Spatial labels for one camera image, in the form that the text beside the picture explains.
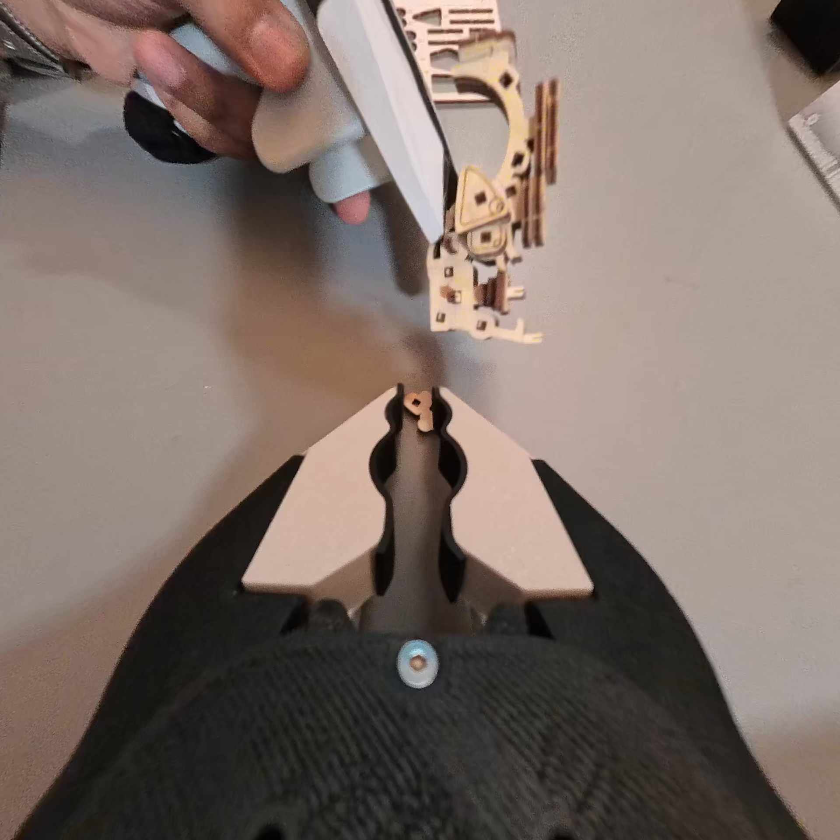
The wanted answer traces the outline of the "layered wooden puzzle model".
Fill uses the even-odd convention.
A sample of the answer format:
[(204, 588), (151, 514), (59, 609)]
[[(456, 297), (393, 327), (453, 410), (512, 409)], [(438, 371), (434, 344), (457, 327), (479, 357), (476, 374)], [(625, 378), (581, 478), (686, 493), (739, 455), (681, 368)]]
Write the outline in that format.
[(480, 88), (502, 112), (507, 148), (498, 172), (475, 165), (458, 174), (448, 200), (444, 232), (427, 251), (429, 326), (433, 332), (463, 332), (474, 340), (538, 344), (522, 319), (501, 325), (514, 301), (525, 298), (512, 284), (510, 267), (520, 249), (545, 243), (545, 200), (559, 173), (560, 84), (541, 80), (534, 111), (527, 114), (513, 31), (485, 31), (458, 44), (452, 71), (461, 88)]

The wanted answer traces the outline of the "grey desk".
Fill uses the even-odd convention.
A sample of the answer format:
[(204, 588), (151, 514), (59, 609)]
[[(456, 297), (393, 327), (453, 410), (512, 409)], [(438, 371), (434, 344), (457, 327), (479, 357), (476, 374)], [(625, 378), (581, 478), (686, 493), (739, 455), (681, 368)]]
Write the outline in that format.
[(427, 328), (393, 192), (158, 164), (121, 91), (16, 80), (2, 154), (2, 838), (195, 543), (396, 382), (448, 385), (659, 573), (806, 829), (838, 838), (838, 209), (774, 2), (504, 2), (562, 85), (524, 348)]

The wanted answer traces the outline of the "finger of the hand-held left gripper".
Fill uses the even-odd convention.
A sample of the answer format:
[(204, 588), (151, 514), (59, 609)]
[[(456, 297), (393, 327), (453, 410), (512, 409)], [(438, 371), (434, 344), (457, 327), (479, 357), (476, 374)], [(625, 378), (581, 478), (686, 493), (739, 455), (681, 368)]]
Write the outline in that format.
[(438, 241), (458, 176), (401, 15), (389, 1), (324, 1), (317, 23), (417, 225)]

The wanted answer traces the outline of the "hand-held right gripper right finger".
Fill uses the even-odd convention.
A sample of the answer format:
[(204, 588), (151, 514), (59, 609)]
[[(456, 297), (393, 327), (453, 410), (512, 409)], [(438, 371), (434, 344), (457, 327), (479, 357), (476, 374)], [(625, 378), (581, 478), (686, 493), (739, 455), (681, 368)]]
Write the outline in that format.
[(437, 467), (448, 484), (438, 573), (450, 603), (589, 599), (594, 584), (533, 458), (444, 386), (432, 394)]

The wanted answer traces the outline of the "wooden cut-out puzzle sheet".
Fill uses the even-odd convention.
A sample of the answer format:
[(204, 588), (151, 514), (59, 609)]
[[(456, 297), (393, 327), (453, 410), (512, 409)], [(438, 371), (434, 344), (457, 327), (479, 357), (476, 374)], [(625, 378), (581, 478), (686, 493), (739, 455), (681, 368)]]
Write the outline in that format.
[(457, 51), (458, 45), (485, 32), (501, 32), (496, 1), (394, 1), (417, 64), (431, 67), (442, 51)]

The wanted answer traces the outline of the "silver wristwatch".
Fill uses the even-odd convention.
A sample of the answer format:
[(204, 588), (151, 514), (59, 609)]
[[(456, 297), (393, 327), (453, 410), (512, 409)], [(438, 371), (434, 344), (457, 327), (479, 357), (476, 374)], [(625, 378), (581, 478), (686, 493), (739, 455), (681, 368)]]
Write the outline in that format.
[(71, 65), (44, 45), (5, 2), (1, 2), (1, 61), (13, 75), (73, 78)]

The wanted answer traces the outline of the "puzzle instruction booklet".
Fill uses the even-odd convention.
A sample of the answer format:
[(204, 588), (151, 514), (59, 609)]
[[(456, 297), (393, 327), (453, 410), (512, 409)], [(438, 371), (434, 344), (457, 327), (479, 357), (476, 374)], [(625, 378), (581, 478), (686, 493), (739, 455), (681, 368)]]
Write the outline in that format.
[(828, 195), (839, 205), (838, 86), (825, 91), (787, 122), (793, 140), (817, 174)]

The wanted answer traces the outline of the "person's left hand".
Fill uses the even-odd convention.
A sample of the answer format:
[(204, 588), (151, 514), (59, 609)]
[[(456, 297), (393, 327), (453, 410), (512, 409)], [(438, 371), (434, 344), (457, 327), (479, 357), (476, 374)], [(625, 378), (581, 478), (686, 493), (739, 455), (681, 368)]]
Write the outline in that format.
[[(208, 152), (255, 156), (252, 122), (264, 89), (286, 93), (305, 77), (310, 50), (296, 19), (279, 2), (54, 2), (75, 52), (112, 81), (144, 77), (166, 110)], [(226, 76), (166, 33), (188, 16), (243, 70)]]

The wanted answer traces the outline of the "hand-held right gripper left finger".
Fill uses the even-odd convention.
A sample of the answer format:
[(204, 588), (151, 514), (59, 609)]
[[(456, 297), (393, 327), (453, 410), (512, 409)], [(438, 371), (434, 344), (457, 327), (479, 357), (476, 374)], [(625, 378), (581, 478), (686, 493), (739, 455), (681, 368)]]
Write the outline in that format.
[(393, 500), (403, 427), (398, 384), (306, 450), (241, 583), (245, 591), (336, 601), (357, 613), (395, 567)]

